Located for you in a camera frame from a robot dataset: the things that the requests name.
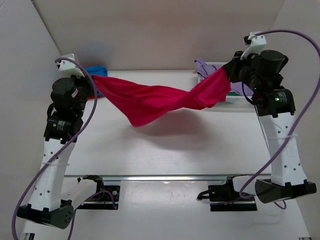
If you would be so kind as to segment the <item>magenta t shirt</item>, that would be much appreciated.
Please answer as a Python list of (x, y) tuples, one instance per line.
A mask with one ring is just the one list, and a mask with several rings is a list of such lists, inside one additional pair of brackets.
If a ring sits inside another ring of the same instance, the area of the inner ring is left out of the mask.
[(147, 125), (167, 112), (181, 108), (203, 110), (226, 100), (231, 84), (223, 68), (190, 91), (162, 85), (143, 85), (110, 77), (93, 76), (97, 90), (129, 120), (133, 127)]

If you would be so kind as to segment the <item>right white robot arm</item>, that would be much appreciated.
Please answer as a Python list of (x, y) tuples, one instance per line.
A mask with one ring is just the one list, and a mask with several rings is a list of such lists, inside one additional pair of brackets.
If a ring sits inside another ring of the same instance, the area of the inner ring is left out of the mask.
[(269, 179), (254, 178), (254, 195), (266, 203), (296, 199), (316, 193), (317, 187), (304, 173), (292, 127), (295, 102), (292, 92), (282, 86), (282, 68), (288, 57), (275, 50), (243, 56), (235, 52), (223, 66), (231, 83), (241, 83), (253, 92), (254, 105), (271, 156)]

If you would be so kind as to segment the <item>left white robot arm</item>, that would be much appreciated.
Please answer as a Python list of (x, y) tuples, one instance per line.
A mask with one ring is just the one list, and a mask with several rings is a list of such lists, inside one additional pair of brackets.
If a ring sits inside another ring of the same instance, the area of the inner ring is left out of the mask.
[(18, 206), (17, 217), (59, 229), (70, 224), (74, 208), (71, 200), (62, 199), (62, 184), (83, 126), (86, 102), (93, 93), (86, 77), (62, 77), (52, 84), (40, 175), (28, 203)]

